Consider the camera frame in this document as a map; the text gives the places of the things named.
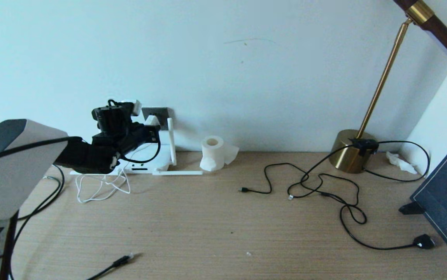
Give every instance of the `desk surface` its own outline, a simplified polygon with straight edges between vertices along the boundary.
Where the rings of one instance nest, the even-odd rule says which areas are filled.
[[[308,169],[323,156],[243,152],[223,170],[203,176],[131,175],[131,194],[117,192],[87,204],[77,202],[74,177],[66,175],[60,198],[32,218],[19,238],[14,277],[86,279],[134,252],[142,255],[103,279],[447,279],[446,244],[423,215],[398,212],[420,182],[346,174],[328,162],[313,172],[359,184],[359,206],[368,223],[360,226],[347,213],[345,221],[362,241],[391,247],[427,233],[437,243],[433,250],[379,251],[360,246],[343,230],[338,202],[316,194],[287,199],[287,186],[301,176],[288,166],[270,169],[275,187],[270,195],[237,191],[266,190],[265,165],[287,161]],[[200,157],[198,152],[178,153],[177,170],[198,170]],[[409,176],[386,163],[382,154],[372,159],[371,166],[376,172]],[[57,173],[51,168],[49,174]],[[318,179],[311,180],[316,186]],[[84,181],[83,197],[97,188],[97,181],[88,182]],[[20,214],[29,213],[55,187],[54,181],[42,180]],[[345,200],[355,199],[355,190],[347,183],[327,179],[322,188]]]

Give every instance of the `toilet paper roll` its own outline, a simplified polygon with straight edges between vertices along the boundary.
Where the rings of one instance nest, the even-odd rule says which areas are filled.
[[[221,170],[237,156],[239,148],[225,143],[218,136],[208,136],[201,141],[202,160],[200,167],[207,171]]]

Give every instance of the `brass desk lamp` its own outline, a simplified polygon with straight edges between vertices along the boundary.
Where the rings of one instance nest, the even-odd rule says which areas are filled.
[[[423,30],[430,32],[431,35],[436,37],[436,39],[447,49],[447,27],[444,23],[435,15],[433,10],[424,3],[422,0],[394,0],[398,6],[400,6],[404,11],[407,20],[401,24],[400,30],[396,35],[394,40],[393,49],[389,55],[386,66],[380,77],[379,84],[377,85],[374,97],[370,102],[369,108],[365,117],[362,121],[360,129],[345,129],[337,134],[337,138],[332,146],[332,151],[349,146],[355,143],[357,140],[375,140],[375,138],[365,133],[365,127],[369,122],[370,116],[376,106],[377,100],[380,96],[380,92],[384,87],[384,83],[387,80],[389,71],[393,65],[394,59],[400,49],[405,33],[407,32],[408,25],[414,23],[420,26]],[[363,151],[357,147],[348,147],[341,149],[337,153],[333,154],[329,160],[334,167],[343,172],[348,173],[360,173],[365,163],[367,163],[371,154],[375,152],[375,149],[364,149]]]

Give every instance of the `white wall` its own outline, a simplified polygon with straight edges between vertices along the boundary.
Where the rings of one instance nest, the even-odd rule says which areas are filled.
[[[430,172],[442,161],[447,154],[447,75],[440,89],[437,91],[428,108],[407,139],[416,142],[428,151],[431,156]],[[405,144],[401,154],[417,170],[423,173],[426,170],[427,159],[419,148]]]
[[[447,24],[447,1],[427,3]],[[358,128],[404,20],[391,0],[0,0],[0,121],[89,140],[93,108],[139,99],[175,110],[183,149],[215,134],[328,151]],[[446,74],[410,27],[367,132],[405,139]]]

